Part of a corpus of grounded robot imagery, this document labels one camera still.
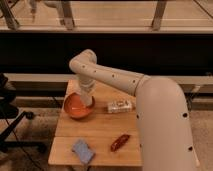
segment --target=sponge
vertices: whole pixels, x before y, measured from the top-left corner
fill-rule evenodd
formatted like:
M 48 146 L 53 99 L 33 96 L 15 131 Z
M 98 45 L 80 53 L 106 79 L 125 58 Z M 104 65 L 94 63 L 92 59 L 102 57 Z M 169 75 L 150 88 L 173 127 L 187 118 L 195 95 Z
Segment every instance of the sponge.
M 72 147 L 83 164 L 88 164 L 94 157 L 95 153 L 89 149 L 87 143 L 83 139 L 79 139 Z

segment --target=wooden table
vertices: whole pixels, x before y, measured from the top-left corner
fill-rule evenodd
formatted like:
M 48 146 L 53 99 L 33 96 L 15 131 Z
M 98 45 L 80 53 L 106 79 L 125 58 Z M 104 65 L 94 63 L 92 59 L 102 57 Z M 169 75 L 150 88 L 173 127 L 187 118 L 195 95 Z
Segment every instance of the wooden table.
M 76 81 L 68 83 L 66 96 L 75 91 Z M 107 102 L 135 98 L 110 86 L 96 82 L 93 91 L 95 109 L 82 120 L 73 120 L 62 109 L 52 144 L 49 164 L 82 165 L 71 151 L 78 139 L 84 139 L 96 155 L 91 166 L 141 166 L 140 146 L 136 128 L 135 110 L 128 113 L 107 114 Z M 130 134 L 129 141 L 118 151 L 111 152 L 110 145 L 122 134 Z

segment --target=floor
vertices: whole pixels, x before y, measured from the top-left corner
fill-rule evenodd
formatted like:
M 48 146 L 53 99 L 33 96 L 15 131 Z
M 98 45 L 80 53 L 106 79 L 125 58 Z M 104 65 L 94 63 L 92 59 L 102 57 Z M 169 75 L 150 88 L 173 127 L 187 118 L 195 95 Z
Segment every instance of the floor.
M 49 166 L 47 161 L 50 147 L 56 129 L 60 108 L 27 108 L 20 107 L 21 111 L 33 111 L 36 117 L 33 120 L 24 118 L 15 129 L 19 140 L 40 140 L 44 142 L 48 150 L 45 154 L 40 154 L 35 148 L 25 148 L 32 159 L 45 171 L 72 171 L 70 167 Z M 213 170 L 213 111 L 212 110 L 192 110 L 190 113 L 191 126 L 194 138 L 195 149 L 201 166 L 199 171 Z M 0 121 L 0 130 L 7 124 L 4 120 Z M 86 170 L 82 167 L 73 167 L 76 171 Z M 37 171 L 26 154 L 19 148 L 10 149 L 7 154 L 0 152 L 0 170 L 4 171 Z M 113 168 L 113 167 L 92 167 L 90 171 L 139 171 L 140 168 Z

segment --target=toy sausage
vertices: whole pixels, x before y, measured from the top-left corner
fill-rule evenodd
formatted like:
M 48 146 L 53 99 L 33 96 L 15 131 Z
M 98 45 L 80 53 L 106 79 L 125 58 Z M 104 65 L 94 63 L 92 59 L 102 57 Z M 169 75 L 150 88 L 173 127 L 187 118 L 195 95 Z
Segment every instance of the toy sausage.
M 118 139 L 116 139 L 112 145 L 111 145 L 111 151 L 115 152 L 116 150 L 118 150 L 121 146 L 123 146 L 127 140 L 129 139 L 130 135 L 128 134 L 123 134 L 121 135 Z

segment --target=orange bowl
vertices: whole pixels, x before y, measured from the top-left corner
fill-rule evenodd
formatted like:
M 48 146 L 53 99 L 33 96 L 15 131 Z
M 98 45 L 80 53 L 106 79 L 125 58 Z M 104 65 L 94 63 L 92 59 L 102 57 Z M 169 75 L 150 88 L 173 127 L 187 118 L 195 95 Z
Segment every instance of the orange bowl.
M 92 97 L 92 105 L 85 106 L 77 93 L 70 94 L 64 102 L 64 111 L 74 119 L 88 116 L 94 108 L 95 99 Z

